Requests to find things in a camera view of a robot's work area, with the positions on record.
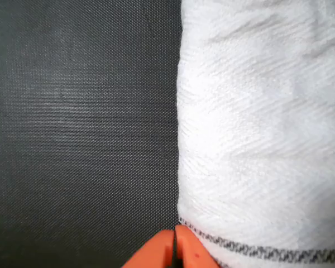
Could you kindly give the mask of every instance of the black background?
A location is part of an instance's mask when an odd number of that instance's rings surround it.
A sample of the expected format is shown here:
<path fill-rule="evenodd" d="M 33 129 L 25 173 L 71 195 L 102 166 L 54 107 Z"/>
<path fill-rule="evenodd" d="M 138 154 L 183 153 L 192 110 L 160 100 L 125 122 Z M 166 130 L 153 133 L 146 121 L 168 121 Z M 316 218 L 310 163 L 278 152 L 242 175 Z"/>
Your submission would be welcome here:
<path fill-rule="evenodd" d="M 0 1 L 0 267 L 120 267 L 177 224 L 180 2 Z"/>

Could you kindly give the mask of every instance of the gray stitched border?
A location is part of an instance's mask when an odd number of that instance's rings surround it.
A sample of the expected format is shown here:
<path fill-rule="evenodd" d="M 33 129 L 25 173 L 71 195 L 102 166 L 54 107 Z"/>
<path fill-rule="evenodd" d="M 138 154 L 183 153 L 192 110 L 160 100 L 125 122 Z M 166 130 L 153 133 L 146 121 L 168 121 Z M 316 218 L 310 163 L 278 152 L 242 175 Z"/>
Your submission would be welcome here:
<path fill-rule="evenodd" d="M 258 259 L 287 262 L 290 264 L 335 264 L 335 249 L 324 250 L 286 250 L 274 247 L 250 246 L 247 244 L 231 241 L 222 237 L 212 236 L 204 233 L 194 227 L 191 223 L 179 218 L 181 224 L 186 225 L 198 236 L 206 239 L 220 247 L 224 247 L 229 251 L 242 254 L 248 257 Z"/>

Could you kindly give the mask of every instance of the textured fabric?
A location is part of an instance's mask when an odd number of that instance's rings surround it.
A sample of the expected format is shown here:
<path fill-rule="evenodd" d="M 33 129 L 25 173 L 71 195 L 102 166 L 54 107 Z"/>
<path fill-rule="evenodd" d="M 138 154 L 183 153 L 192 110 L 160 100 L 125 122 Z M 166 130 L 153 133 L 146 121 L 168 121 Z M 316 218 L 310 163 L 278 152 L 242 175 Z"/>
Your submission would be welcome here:
<path fill-rule="evenodd" d="M 222 266 L 335 267 L 335 1 L 181 12 L 181 222 Z"/>
<path fill-rule="evenodd" d="M 178 223 L 179 1 L 0 0 L 0 267 L 121 267 Z"/>

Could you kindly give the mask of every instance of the white fabric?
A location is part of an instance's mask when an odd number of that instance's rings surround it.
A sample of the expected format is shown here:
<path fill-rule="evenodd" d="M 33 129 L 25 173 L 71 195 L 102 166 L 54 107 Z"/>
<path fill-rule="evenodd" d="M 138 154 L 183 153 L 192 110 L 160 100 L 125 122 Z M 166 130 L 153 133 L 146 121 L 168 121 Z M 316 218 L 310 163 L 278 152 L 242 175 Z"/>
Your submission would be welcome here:
<path fill-rule="evenodd" d="M 335 249 L 335 0 L 183 0 L 179 215 L 251 246 Z M 252 258 L 231 268 L 335 267 Z"/>

